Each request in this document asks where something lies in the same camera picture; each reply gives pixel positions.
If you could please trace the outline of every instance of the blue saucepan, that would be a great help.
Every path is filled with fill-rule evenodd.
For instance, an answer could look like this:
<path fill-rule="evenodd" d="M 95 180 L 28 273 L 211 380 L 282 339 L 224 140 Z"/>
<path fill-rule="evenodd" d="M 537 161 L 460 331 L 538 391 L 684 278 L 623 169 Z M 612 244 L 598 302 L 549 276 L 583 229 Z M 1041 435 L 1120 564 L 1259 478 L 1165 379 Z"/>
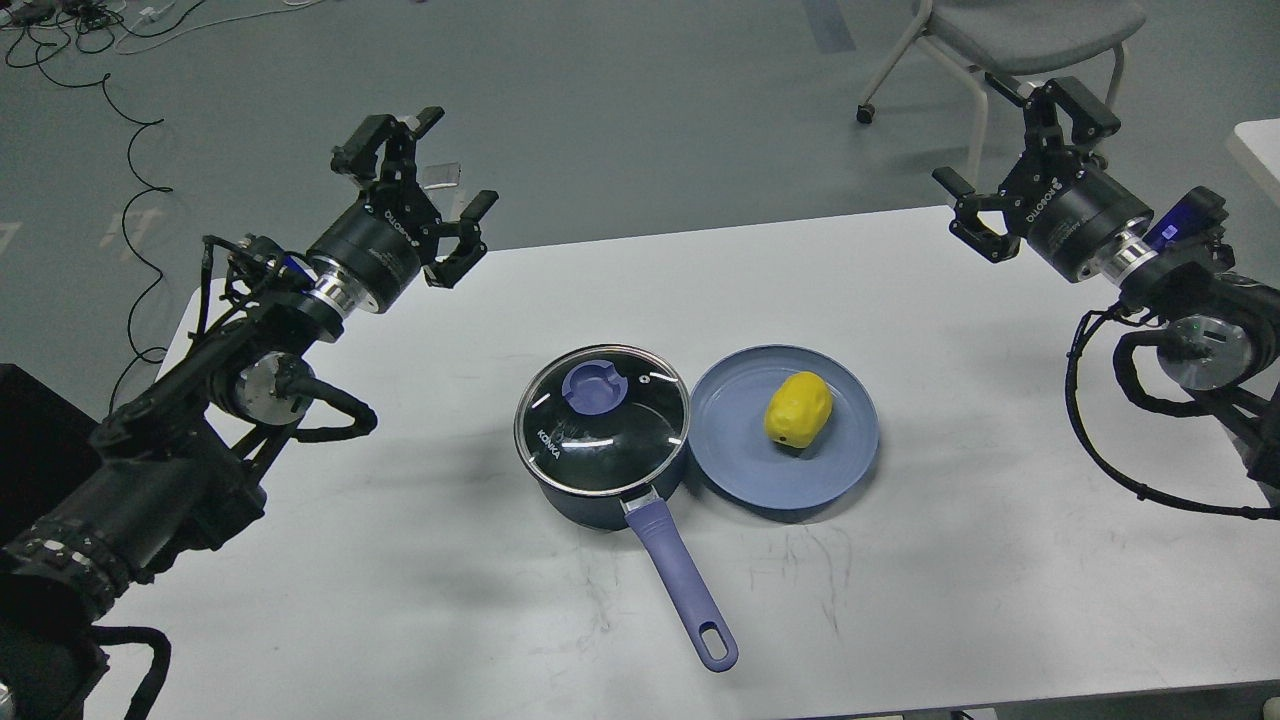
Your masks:
<path fill-rule="evenodd" d="M 529 384 L 516 448 L 566 518 L 640 536 L 703 665 L 721 673 L 737 661 L 737 644 L 666 502 L 685 471 L 689 424 L 689 389 L 666 360 L 596 345 L 554 360 Z"/>

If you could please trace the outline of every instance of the yellow lemon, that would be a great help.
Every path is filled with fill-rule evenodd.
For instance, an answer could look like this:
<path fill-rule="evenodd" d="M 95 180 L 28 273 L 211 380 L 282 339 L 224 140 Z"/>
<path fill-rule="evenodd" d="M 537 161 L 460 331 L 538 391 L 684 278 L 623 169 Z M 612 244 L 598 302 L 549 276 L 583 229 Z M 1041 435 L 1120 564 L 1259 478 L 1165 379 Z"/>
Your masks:
<path fill-rule="evenodd" d="M 769 439 L 805 448 L 831 418 L 831 389 L 817 373 L 808 370 L 787 378 L 773 393 L 764 411 Z"/>

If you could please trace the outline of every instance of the pot handle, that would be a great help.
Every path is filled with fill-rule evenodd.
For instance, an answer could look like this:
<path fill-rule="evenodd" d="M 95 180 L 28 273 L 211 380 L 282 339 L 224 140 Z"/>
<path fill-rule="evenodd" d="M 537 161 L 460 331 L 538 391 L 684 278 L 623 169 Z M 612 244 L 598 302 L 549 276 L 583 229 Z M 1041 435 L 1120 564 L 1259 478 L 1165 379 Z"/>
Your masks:
<path fill-rule="evenodd" d="M 698 573 L 694 559 L 689 556 L 685 541 L 680 539 L 680 532 L 676 530 L 676 521 L 671 518 L 667 503 L 654 495 L 652 502 L 628 509 L 626 518 L 627 525 L 640 536 L 640 542 L 649 551 L 649 557 L 662 577 L 662 584 L 667 585 L 667 594 L 671 596 L 671 602 L 676 606 L 676 612 L 680 614 L 685 632 L 689 633 L 689 639 L 692 641 L 703 665 L 714 673 L 732 667 L 737 662 L 737 643 L 724 624 L 724 616 L 716 607 L 707 583 Z M 723 657 L 712 655 L 704 638 L 707 633 L 719 635 L 724 644 Z"/>

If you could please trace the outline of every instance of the lid knob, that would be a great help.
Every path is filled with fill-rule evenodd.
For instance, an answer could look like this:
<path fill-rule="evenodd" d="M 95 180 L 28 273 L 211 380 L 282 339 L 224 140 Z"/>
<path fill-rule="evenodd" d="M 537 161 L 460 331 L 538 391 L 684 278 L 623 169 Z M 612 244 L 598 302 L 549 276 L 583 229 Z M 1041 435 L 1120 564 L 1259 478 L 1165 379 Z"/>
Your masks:
<path fill-rule="evenodd" d="M 588 360 L 564 375 L 561 395 L 581 415 L 603 415 L 622 405 L 627 379 L 608 360 Z"/>

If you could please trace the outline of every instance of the chair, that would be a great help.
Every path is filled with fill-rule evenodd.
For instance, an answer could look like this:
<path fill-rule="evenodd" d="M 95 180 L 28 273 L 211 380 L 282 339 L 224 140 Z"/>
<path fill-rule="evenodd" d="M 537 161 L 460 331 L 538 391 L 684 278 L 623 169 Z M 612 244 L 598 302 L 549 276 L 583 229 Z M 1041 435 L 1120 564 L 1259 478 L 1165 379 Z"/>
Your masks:
<path fill-rule="evenodd" d="M 1124 74 L 1124 41 L 1147 15 L 1132 0 L 915 0 L 915 17 L 858 102 L 858 122 L 876 117 L 872 95 L 913 44 L 969 87 L 977 102 L 969 136 L 969 182 L 978 182 L 978 160 L 987 133 L 987 94 L 977 72 L 1029 76 L 1060 70 L 1106 50 L 1115 54 L 1107 87 L 1114 108 Z M 946 44 L 970 64 L 940 47 Z"/>

